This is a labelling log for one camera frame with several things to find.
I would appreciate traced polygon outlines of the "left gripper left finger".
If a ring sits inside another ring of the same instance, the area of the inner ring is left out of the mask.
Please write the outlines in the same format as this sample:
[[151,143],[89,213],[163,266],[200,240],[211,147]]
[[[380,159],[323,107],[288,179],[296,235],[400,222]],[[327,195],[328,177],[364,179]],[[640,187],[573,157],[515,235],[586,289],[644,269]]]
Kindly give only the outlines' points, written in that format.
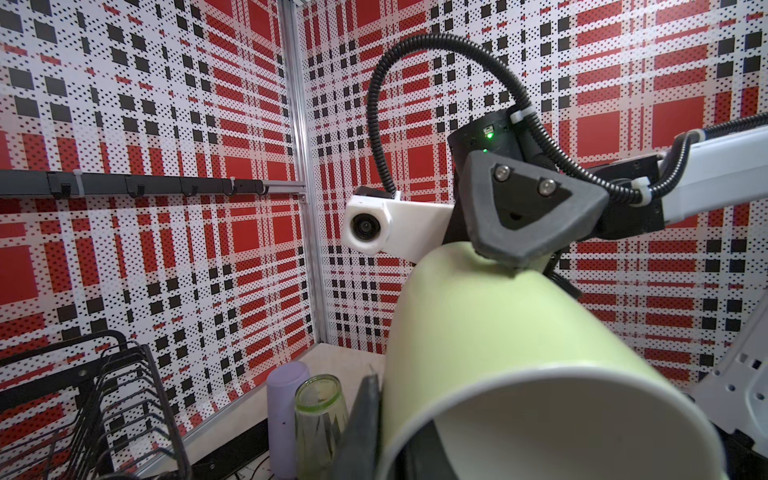
[[364,377],[334,455],[330,479],[374,479],[379,443],[381,390],[377,374]]

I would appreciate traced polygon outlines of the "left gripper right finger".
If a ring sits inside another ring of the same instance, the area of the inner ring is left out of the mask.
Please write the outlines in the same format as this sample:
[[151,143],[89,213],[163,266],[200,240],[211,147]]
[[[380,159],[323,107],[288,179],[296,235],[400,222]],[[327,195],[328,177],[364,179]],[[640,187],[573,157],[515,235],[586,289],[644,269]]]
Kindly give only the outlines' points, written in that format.
[[457,480],[436,424],[425,424],[398,455],[398,478],[404,480]]

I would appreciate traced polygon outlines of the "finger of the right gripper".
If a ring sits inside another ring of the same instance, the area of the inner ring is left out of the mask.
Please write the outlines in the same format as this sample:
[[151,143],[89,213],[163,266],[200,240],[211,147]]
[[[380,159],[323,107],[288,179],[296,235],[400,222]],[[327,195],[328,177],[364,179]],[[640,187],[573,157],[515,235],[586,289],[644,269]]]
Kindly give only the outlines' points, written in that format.
[[609,203],[598,185],[482,151],[465,161],[459,198],[475,252],[507,267],[587,237]]

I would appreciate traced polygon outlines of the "tall green glass cup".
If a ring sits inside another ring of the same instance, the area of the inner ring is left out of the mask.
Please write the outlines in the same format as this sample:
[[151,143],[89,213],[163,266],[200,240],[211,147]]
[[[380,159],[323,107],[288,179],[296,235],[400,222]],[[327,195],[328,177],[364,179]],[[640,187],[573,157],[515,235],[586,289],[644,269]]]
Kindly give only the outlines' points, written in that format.
[[349,415],[340,380],[320,374],[303,382],[294,412],[297,478],[328,479]]

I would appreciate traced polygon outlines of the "white mug green handle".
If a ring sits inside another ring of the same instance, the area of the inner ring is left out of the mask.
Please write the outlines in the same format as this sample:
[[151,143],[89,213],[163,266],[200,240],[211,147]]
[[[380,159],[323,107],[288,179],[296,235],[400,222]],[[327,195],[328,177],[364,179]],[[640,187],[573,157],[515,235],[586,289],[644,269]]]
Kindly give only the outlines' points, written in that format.
[[698,406],[541,273],[466,242],[413,269],[396,305],[376,475],[434,421],[458,479],[721,479]]

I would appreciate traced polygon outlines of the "lavender plastic cup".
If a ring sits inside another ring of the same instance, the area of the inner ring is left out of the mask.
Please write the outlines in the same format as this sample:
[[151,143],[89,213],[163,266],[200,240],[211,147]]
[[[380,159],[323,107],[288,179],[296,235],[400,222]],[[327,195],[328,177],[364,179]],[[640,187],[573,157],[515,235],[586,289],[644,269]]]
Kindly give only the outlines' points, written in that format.
[[309,378],[309,367],[301,361],[282,365],[267,377],[270,465],[276,479],[298,476],[294,403],[298,388]]

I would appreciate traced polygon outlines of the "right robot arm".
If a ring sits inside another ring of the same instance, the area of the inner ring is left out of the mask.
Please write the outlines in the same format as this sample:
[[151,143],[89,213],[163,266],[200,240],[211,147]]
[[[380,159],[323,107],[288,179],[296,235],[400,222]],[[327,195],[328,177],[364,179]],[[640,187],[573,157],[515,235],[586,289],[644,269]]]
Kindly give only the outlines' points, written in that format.
[[[525,83],[542,123],[584,167],[668,148],[686,130],[767,108],[767,32],[759,26],[661,28],[619,24],[552,33],[485,30],[482,48]],[[415,52],[380,96],[382,148],[405,199],[452,203],[448,136],[512,100],[482,67],[453,52]],[[753,201],[684,219],[664,233],[581,246],[561,264],[581,284],[619,281],[704,294],[732,311],[767,285],[767,204]]]

